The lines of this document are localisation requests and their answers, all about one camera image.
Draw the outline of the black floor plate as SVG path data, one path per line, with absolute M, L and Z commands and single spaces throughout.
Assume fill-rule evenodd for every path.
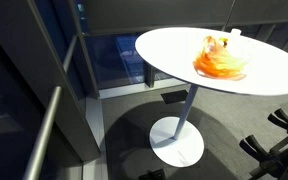
M 166 104 L 177 103 L 185 101 L 188 92 L 186 90 L 179 90 L 174 92 L 163 93 L 162 98 Z

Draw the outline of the orange plastic bag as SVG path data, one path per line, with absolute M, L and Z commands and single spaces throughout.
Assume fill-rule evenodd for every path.
M 203 77 L 238 81 L 246 77 L 242 72 L 245 62 L 232 56 L 219 39 L 206 36 L 193 67 Z

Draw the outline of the white plastic bottle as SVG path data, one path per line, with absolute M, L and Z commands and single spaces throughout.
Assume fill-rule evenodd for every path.
M 240 29 L 233 28 L 230 31 L 227 50 L 232 56 L 242 61 L 249 61 L 251 58 L 248 43 L 243 40 Z

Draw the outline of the brown bottle with yellow cap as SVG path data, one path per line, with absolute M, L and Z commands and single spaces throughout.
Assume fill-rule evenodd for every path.
M 224 47 L 227 46 L 228 38 L 219 38 L 219 41 L 223 44 Z

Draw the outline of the white round table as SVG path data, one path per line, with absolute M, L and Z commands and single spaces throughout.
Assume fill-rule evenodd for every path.
M 152 67 L 190 84 L 181 115 L 157 120 L 149 133 L 153 152 L 173 167 L 192 166 L 203 155 L 202 135 L 187 121 L 200 87 L 242 95 L 288 94 L 288 53 L 236 29 L 161 28 L 140 35 L 135 48 Z

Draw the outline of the grey metal handrail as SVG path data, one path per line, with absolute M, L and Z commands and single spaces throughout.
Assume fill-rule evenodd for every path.
M 39 180 L 62 90 L 61 86 L 56 86 L 52 91 L 22 180 Z

